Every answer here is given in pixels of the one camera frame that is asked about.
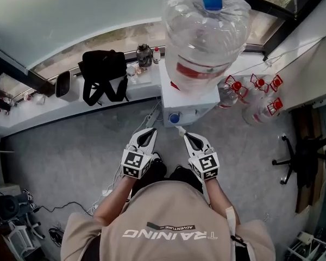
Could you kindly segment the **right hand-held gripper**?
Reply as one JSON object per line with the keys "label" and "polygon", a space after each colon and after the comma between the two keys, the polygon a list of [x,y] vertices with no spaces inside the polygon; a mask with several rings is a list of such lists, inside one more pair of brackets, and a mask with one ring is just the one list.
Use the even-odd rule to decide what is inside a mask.
{"label": "right hand-held gripper", "polygon": [[207,138],[196,133],[186,132],[184,141],[189,154],[188,162],[196,177],[200,181],[217,177],[220,163],[217,153]]}

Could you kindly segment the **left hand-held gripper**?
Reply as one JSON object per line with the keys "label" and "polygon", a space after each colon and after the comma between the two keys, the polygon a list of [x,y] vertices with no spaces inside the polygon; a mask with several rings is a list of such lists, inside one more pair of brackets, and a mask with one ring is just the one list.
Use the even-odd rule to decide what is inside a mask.
{"label": "left hand-held gripper", "polygon": [[153,159],[157,135],[156,128],[146,128],[134,133],[123,151],[121,170],[124,176],[140,179],[147,172]]}

